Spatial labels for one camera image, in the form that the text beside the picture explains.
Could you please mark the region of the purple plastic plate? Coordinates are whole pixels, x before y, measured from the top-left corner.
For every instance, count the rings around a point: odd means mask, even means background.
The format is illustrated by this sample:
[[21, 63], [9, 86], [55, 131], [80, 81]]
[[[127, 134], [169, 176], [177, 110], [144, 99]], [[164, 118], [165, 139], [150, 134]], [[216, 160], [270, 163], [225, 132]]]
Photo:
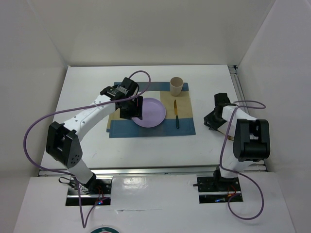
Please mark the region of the purple plastic plate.
[[144, 128], [153, 128], [163, 122], [166, 117], [166, 108], [163, 103], [154, 98], [144, 98], [142, 104], [142, 119], [132, 120]]

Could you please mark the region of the blue beige checked placemat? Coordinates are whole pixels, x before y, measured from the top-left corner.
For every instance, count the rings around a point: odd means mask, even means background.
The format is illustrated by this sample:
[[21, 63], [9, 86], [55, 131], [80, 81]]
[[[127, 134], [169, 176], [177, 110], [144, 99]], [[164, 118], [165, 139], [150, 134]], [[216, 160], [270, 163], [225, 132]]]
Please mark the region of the blue beige checked placemat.
[[[152, 82], [144, 98], [154, 98], [163, 103], [166, 108], [166, 117], [161, 124], [153, 128], [144, 128], [133, 120], [120, 118], [120, 112], [116, 111], [109, 116], [106, 132], [110, 138], [134, 138], [134, 137], [164, 137], [195, 135], [192, 106], [188, 83], [183, 84], [181, 93], [172, 96], [169, 82]], [[180, 128], [176, 128], [173, 102], [177, 102], [177, 110]]]

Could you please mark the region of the yellow knife green handle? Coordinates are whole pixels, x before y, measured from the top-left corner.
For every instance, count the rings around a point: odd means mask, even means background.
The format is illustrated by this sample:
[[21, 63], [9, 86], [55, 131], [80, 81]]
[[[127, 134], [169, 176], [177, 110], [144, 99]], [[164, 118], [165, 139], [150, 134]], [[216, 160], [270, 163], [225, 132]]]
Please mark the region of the yellow knife green handle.
[[176, 100], [174, 100], [174, 102], [173, 102], [173, 108], [174, 108], [174, 114], [175, 114], [176, 128], [179, 129], [180, 128], [180, 124], [179, 124], [179, 117], [178, 117], [178, 110], [177, 110], [177, 102], [176, 102]]

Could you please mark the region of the beige cup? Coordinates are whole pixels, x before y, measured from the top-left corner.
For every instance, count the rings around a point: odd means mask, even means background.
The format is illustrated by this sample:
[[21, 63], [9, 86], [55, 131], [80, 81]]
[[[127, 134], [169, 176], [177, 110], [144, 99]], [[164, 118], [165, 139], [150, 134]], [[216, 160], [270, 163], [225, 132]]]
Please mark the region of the beige cup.
[[183, 88], [183, 80], [180, 77], [173, 77], [170, 80], [170, 93], [172, 96], [178, 96]]

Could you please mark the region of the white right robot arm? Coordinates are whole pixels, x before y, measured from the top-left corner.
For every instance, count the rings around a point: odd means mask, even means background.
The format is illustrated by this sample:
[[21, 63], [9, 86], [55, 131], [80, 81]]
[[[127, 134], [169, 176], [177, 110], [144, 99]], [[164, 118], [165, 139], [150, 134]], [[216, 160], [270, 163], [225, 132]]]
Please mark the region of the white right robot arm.
[[233, 151], [225, 154], [225, 144], [221, 149], [219, 165], [213, 172], [211, 186], [217, 191], [225, 191], [237, 181], [238, 174], [254, 162], [270, 156], [269, 123], [265, 119], [257, 119], [242, 110], [235, 102], [231, 102], [226, 93], [214, 95], [215, 107], [204, 117], [204, 124], [212, 131], [218, 131], [228, 123], [225, 141], [229, 134], [233, 135]]

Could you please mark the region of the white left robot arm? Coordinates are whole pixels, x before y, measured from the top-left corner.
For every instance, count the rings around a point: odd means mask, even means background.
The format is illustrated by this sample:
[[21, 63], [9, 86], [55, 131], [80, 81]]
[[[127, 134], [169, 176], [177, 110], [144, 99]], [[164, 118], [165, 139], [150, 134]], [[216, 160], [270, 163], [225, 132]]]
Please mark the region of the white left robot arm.
[[79, 182], [84, 193], [98, 193], [104, 183], [86, 166], [80, 142], [102, 119], [119, 110], [120, 118], [142, 119], [143, 97], [137, 97], [139, 84], [124, 78], [121, 84], [104, 88], [91, 104], [71, 119], [53, 122], [48, 128], [46, 152], [60, 162]]

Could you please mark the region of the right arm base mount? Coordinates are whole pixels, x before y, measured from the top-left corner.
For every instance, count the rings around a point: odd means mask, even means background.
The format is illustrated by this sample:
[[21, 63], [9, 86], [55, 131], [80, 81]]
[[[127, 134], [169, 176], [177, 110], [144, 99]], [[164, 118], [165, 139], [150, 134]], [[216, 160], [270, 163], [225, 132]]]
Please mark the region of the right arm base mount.
[[226, 203], [243, 202], [240, 182], [238, 177], [223, 178], [219, 169], [212, 176], [197, 177], [197, 182], [192, 185], [198, 190], [199, 203]]

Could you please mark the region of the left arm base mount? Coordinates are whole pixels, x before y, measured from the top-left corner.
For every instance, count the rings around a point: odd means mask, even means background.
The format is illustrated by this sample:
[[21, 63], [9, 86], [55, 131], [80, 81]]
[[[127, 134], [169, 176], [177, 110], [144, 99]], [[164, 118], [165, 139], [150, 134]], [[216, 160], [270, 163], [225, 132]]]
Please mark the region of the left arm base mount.
[[[60, 177], [59, 183], [65, 184], [68, 187], [66, 206], [78, 206], [78, 187], [73, 178]], [[80, 185], [81, 204], [82, 206], [92, 206], [95, 202], [97, 205], [105, 206], [111, 203], [111, 188], [112, 178], [111, 177], [100, 177], [100, 184], [96, 185], [89, 191], [83, 185]]]

